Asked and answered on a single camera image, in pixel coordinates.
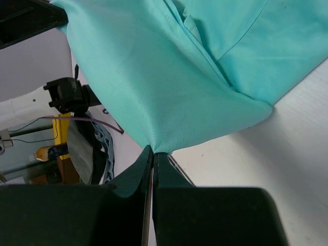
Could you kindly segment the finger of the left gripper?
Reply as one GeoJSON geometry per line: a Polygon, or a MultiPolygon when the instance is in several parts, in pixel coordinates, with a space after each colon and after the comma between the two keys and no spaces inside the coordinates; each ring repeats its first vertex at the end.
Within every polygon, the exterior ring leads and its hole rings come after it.
{"type": "Polygon", "coordinates": [[[1,0],[1,49],[67,23],[64,9],[48,1],[1,0]]]}

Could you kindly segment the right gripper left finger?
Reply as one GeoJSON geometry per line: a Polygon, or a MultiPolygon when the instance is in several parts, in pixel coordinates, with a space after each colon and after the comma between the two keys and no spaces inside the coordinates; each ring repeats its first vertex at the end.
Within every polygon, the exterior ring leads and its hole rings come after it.
{"type": "Polygon", "coordinates": [[[1,245],[147,245],[152,160],[104,185],[2,185],[1,245]]]}

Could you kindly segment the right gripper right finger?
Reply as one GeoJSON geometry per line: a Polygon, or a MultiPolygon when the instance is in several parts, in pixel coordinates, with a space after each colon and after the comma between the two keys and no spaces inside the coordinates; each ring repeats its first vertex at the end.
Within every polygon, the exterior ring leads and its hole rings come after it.
{"type": "Polygon", "coordinates": [[[153,221],[158,245],[287,245],[276,205],[254,187],[196,187],[154,156],[153,221]]]}

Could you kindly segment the teal t-shirt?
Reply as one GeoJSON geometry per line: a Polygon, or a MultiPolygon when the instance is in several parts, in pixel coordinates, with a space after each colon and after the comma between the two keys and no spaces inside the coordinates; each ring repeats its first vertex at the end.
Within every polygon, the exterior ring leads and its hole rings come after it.
{"type": "Polygon", "coordinates": [[[251,127],[327,58],[327,1],[54,1],[87,83],[155,153],[251,127]]]}

